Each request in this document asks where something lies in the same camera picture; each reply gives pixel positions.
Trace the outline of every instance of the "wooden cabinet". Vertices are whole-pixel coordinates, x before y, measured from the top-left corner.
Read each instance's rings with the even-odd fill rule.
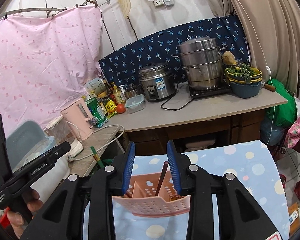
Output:
[[[217,133],[223,145],[258,140],[264,109],[244,114],[193,122],[164,128],[125,133],[124,141],[136,144],[136,155],[166,154],[167,142],[181,138]]]

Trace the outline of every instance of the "hanging cutting board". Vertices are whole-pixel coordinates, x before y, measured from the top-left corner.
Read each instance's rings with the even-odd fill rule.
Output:
[[[123,16],[126,18],[131,9],[130,0],[118,0]]]

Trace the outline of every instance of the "white wall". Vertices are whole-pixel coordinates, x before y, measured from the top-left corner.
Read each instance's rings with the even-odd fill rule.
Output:
[[[72,8],[76,3],[85,0],[47,0],[48,7]],[[102,42],[99,58],[103,58],[115,50],[136,41],[135,34],[128,19],[123,18],[117,0],[97,0],[104,24],[102,28]],[[130,0],[131,10],[129,18],[138,39],[152,33],[174,27],[176,25],[213,18],[207,0],[174,0],[174,6],[156,8],[146,0]],[[7,0],[0,13],[21,8],[45,7],[45,0]],[[24,13],[24,16],[45,17],[45,12]]]

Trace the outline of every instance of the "pink bedsheet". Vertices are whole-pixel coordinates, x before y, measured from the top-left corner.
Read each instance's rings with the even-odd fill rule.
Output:
[[[0,114],[6,135],[25,120],[45,127],[101,74],[101,11],[82,6],[53,18],[0,20]]]

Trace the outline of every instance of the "light blue polka dot blanket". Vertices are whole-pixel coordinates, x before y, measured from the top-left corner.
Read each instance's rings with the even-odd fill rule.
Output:
[[[223,176],[231,172],[254,196],[280,232],[289,239],[289,214],[279,173],[266,145],[261,141],[240,143],[186,153],[191,162],[208,173]],[[136,156],[132,175],[161,172],[166,155]],[[219,240],[217,199],[213,195],[215,240]],[[134,216],[113,202],[115,234],[118,240],[185,240],[189,213],[163,218]],[[88,240],[89,205],[85,209],[83,240]]]

